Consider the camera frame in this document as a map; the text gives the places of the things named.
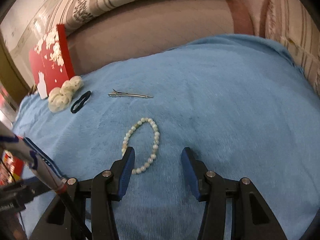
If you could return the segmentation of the red tray box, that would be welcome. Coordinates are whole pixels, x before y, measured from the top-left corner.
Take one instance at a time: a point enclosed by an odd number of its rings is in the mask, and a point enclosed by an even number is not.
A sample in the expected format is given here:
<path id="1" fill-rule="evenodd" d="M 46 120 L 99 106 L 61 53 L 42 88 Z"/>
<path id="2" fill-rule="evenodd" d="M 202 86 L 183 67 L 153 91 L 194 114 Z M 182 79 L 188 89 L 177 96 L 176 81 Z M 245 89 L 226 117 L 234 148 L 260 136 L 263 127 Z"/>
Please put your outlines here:
<path id="1" fill-rule="evenodd" d="M 1 186 L 21 180 L 23 168 L 22 160 L 4 151 L 1 158 Z"/>

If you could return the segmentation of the stained glass door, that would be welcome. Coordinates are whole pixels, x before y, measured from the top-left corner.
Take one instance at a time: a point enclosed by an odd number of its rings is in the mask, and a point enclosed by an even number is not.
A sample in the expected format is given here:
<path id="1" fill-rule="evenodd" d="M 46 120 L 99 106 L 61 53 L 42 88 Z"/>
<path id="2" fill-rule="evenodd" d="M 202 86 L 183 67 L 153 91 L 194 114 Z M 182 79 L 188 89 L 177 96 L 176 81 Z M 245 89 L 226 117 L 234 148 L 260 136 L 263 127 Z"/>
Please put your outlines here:
<path id="1" fill-rule="evenodd" d="M 7 90 L 4 88 L 3 84 L 1 87 L 1 121 L 4 124 L 12 124 L 16 120 L 18 106 L 15 101 L 11 98 Z"/>

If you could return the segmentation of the red box lid with cat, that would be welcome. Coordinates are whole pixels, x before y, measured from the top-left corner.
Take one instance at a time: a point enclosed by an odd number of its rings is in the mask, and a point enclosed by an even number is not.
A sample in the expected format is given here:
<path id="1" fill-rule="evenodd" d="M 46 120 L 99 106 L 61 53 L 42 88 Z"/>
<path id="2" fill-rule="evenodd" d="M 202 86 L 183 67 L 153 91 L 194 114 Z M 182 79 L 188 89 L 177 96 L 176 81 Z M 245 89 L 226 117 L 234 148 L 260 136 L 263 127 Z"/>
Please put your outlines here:
<path id="1" fill-rule="evenodd" d="M 63 24 L 53 27 L 29 50 L 29 62 L 42 100 L 48 98 L 52 89 L 75 76 Z"/>

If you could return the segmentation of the cream dotted scrunchie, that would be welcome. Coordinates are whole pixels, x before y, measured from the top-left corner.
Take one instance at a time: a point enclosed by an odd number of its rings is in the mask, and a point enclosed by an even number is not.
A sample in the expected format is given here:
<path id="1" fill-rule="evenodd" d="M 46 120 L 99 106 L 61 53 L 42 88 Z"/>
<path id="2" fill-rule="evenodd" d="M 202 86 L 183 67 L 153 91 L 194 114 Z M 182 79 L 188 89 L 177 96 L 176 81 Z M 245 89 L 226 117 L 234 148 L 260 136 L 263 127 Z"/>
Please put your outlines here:
<path id="1" fill-rule="evenodd" d="M 74 94 L 84 85 L 80 76 L 74 76 L 70 80 L 65 81 L 61 88 L 55 87 L 48 96 L 48 108 L 52 113 L 60 112 L 66 109 Z"/>

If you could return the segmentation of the silver hair clip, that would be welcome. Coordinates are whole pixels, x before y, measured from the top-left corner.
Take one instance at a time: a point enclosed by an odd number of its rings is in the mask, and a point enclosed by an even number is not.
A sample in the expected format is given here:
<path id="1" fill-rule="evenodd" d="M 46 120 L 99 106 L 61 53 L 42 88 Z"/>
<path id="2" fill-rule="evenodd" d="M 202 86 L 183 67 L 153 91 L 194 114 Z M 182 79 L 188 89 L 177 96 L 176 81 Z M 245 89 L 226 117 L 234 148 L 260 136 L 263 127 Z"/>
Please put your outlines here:
<path id="1" fill-rule="evenodd" d="M 119 92 L 119 91 L 117 91 L 115 89 L 111 93 L 108 93 L 108 96 L 112 97 L 112 98 L 118 98 L 118 97 L 137 97 L 137 98 L 145 98 L 145 99 L 151 99 L 152 98 L 152 96 L 150 96 L 150 95 Z"/>

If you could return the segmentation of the blue table cloth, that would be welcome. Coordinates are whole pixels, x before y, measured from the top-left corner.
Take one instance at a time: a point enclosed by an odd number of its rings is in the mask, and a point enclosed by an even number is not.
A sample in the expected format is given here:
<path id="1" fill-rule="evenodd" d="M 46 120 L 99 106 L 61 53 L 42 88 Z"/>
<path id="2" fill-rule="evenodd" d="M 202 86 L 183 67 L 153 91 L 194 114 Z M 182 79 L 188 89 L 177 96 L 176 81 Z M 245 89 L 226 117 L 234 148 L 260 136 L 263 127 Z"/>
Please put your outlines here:
<path id="1" fill-rule="evenodd" d="M 204 204 L 181 165 L 191 148 L 220 176 L 248 177 L 288 239 L 319 210 L 319 97 L 281 44 L 247 35 L 203 38 L 109 64 L 83 76 L 91 97 L 78 113 L 23 99 L 13 126 L 69 177 L 95 177 L 121 157 L 141 118 L 158 126 L 154 163 L 113 204 L 120 239 L 196 239 Z M 152 96 L 108 96 L 113 90 Z"/>

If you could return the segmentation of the striped chair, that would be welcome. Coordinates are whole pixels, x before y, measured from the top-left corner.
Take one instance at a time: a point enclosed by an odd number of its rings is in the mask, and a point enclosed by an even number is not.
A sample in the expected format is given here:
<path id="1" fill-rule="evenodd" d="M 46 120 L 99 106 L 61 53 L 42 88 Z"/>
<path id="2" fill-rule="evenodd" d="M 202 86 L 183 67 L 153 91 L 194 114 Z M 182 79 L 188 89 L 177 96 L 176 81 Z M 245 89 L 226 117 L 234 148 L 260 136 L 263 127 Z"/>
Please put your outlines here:
<path id="1" fill-rule="evenodd" d="M 319 93 L 319 27 L 300 0 L 226 0 L 236 34 L 281 43 Z"/>

